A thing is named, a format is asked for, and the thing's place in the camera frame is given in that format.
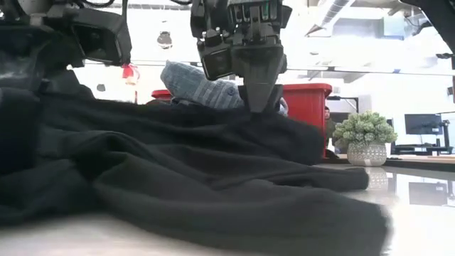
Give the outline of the black ceiling device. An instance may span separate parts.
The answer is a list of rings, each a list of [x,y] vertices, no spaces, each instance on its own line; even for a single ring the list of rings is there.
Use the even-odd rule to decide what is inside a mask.
[[[158,38],[156,39],[158,46],[164,50],[173,47],[173,41],[171,33],[169,31],[161,31]]]

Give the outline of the person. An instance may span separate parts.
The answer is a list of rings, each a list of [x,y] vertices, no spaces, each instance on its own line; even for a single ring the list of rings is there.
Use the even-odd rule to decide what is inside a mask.
[[[331,111],[328,107],[324,108],[324,118],[325,118],[325,139],[326,139],[326,146],[328,146],[329,140],[332,138],[333,133],[336,129],[336,123],[331,119]]]

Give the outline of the black garment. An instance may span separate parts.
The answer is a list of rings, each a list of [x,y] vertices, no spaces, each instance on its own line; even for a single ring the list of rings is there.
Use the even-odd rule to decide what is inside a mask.
[[[104,211],[213,247],[380,256],[362,168],[319,167],[317,127],[276,112],[98,100],[0,84],[0,226]]]

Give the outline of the black monitor stand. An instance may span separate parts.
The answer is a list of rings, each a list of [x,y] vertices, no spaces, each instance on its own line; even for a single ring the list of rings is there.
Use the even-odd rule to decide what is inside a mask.
[[[442,134],[444,136],[444,148],[447,150],[451,149],[449,141],[449,125],[450,121],[447,119],[442,120],[440,123],[432,122],[429,124],[433,134]]]

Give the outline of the red plastic bin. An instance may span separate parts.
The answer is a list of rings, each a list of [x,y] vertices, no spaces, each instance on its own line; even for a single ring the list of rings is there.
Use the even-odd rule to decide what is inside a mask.
[[[153,92],[154,102],[166,104],[192,124],[220,127],[221,149],[260,156],[276,156],[314,165],[326,150],[327,121],[324,117],[327,84],[293,84],[280,88],[277,104],[285,106],[252,114],[243,100],[245,90],[235,85],[218,85],[196,90],[170,87]]]

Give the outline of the clear spray bottle red trigger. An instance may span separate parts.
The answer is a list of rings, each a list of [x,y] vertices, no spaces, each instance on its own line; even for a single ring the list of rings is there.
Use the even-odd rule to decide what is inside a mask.
[[[128,63],[122,65],[122,79],[125,84],[132,87],[134,92],[134,103],[138,103],[138,90],[137,84],[140,79],[140,73],[138,67],[134,64]]]

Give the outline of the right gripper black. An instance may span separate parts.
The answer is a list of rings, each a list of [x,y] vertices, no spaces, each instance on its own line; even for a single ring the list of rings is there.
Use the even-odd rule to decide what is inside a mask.
[[[277,78],[286,68],[280,32],[292,8],[283,0],[191,0],[191,33],[199,48],[232,48],[234,73],[243,78],[241,96],[253,113],[282,108]]]

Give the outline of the black computer monitor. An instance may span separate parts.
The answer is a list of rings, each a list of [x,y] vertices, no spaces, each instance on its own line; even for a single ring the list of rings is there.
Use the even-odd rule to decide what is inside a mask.
[[[406,114],[406,134],[413,135],[442,135],[442,120],[437,114]]]

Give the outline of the blue striped shirt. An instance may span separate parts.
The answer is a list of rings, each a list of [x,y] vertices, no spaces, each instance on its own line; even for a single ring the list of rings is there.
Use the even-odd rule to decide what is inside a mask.
[[[198,105],[219,110],[244,109],[239,86],[228,80],[210,81],[192,65],[167,60],[161,81],[171,94],[173,105]]]

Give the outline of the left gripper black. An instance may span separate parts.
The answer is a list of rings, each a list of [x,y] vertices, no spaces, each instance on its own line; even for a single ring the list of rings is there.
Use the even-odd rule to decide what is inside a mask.
[[[40,91],[64,81],[85,58],[75,39],[51,28],[0,23],[0,88]]]

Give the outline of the silver ventilation duct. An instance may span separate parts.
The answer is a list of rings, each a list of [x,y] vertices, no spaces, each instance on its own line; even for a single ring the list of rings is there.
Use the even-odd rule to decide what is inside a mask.
[[[317,19],[305,36],[332,26],[340,18],[342,10],[351,7],[354,2],[355,0],[320,0],[317,5]]]

